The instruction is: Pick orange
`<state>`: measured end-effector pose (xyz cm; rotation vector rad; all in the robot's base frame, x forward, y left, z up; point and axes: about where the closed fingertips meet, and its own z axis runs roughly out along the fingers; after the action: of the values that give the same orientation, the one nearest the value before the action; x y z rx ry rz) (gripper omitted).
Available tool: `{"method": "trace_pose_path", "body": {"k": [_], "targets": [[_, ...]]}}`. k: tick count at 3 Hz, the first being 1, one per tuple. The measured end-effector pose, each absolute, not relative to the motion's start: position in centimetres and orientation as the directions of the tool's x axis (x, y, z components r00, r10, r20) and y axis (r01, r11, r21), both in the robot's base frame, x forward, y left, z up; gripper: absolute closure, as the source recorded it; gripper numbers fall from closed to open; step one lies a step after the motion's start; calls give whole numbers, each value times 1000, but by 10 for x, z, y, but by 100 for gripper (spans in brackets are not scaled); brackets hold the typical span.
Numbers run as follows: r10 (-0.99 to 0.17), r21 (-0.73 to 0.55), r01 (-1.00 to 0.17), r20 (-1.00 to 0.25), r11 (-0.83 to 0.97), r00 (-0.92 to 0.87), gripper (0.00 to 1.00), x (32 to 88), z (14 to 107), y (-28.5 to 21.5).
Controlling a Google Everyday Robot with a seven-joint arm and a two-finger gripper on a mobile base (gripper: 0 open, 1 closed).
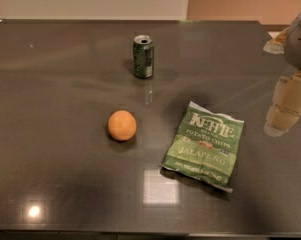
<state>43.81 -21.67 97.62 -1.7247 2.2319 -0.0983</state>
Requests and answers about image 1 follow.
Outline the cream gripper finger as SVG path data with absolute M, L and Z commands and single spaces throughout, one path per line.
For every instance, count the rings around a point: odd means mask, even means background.
M 271 40 L 267 41 L 263 50 L 271 54 L 283 54 L 287 38 L 287 28 L 278 32 Z
M 276 84 L 272 105 L 266 116 L 264 132 L 272 137 L 287 133 L 301 117 L 301 71 L 281 76 Z

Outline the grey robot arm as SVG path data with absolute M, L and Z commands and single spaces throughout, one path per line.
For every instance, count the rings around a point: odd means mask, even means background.
M 263 50 L 283 54 L 286 62 L 296 69 L 292 76 L 279 78 L 266 116 L 264 132 L 278 137 L 288 132 L 301 117 L 301 12 L 287 28 L 268 41 Z

